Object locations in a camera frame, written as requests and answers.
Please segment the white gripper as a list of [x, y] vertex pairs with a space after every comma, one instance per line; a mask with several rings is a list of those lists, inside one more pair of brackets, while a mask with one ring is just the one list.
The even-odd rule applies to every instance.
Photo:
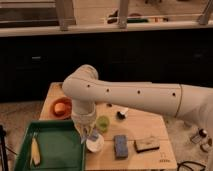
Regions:
[[96, 114], [78, 115], [72, 114], [72, 121], [81, 137], [81, 143], [84, 143], [92, 134], [95, 126]]

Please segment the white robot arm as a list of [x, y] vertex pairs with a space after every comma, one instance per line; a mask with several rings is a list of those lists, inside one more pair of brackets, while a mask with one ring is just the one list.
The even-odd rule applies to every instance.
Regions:
[[95, 103], [106, 102], [177, 117], [203, 128], [213, 138], [213, 88], [101, 81], [94, 67], [82, 65], [63, 81], [62, 90], [72, 99], [74, 122], [83, 128], [95, 120]]

